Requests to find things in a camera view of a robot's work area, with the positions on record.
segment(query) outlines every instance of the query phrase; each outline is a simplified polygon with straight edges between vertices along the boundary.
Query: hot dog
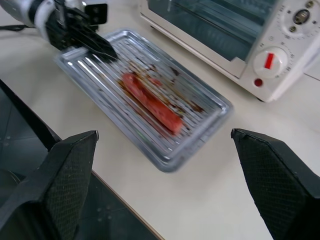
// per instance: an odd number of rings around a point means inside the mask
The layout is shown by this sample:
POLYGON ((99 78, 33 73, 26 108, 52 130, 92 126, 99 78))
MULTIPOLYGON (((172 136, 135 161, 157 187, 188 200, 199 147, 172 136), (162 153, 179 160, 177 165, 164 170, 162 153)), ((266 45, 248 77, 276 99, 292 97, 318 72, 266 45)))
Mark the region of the hot dog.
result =
POLYGON ((174 134, 180 132, 183 121, 133 74, 125 73, 122 76, 125 88, 147 108, 164 126, 174 134))

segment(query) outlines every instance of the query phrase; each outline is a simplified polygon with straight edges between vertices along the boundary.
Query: white table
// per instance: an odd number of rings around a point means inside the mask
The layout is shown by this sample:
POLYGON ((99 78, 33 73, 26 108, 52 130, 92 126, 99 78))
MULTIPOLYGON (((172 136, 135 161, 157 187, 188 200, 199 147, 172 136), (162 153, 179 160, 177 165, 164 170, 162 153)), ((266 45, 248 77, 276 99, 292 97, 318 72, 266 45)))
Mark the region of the white table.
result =
MULTIPOLYGON (((0 10, 2 25, 17 23, 0 10)), ((254 96, 143 22, 138 4, 114 0, 101 32, 129 27, 234 105, 234 114, 178 172, 166 174, 55 65, 58 51, 33 29, 0 32, 0 78, 61 138, 98 130, 93 170, 167 240, 271 240, 250 196, 232 128, 285 141, 320 175, 320 82, 304 76, 281 99, 254 96)))

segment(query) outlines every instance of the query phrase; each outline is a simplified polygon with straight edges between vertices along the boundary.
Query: oven knob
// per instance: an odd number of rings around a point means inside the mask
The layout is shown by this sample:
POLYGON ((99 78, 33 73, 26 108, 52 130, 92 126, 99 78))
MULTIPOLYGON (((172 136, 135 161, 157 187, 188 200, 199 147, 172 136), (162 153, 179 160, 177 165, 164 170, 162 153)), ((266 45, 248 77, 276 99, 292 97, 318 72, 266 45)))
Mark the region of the oven knob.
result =
POLYGON ((280 47, 268 47, 253 60, 253 70, 260 78, 273 79, 287 67, 289 58, 280 47))

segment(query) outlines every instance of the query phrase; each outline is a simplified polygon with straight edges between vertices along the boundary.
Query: baking tray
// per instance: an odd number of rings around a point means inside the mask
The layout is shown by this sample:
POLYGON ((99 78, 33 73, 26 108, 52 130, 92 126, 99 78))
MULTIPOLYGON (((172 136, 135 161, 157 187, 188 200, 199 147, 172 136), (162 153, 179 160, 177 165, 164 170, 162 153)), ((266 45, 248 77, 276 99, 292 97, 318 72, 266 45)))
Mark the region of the baking tray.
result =
POLYGON ((119 56, 115 62, 85 48, 69 49, 55 61, 159 170, 176 171, 226 120, 231 103, 136 32, 122 29, 105 38, 119 56), (173 135, 126 91, 122 75, 128 72, 180 115, 181 133, 173 135))

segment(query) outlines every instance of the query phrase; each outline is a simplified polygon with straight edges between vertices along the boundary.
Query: toaster oven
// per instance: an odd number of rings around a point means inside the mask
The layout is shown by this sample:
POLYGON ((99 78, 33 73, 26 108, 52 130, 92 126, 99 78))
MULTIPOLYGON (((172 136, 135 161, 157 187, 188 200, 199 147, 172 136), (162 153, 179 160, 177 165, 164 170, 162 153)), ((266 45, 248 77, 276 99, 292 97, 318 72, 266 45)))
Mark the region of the toaster oven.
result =
POLYGON ((264 102, 320 47, 320 0, 140 0, 148 23, 264 102))

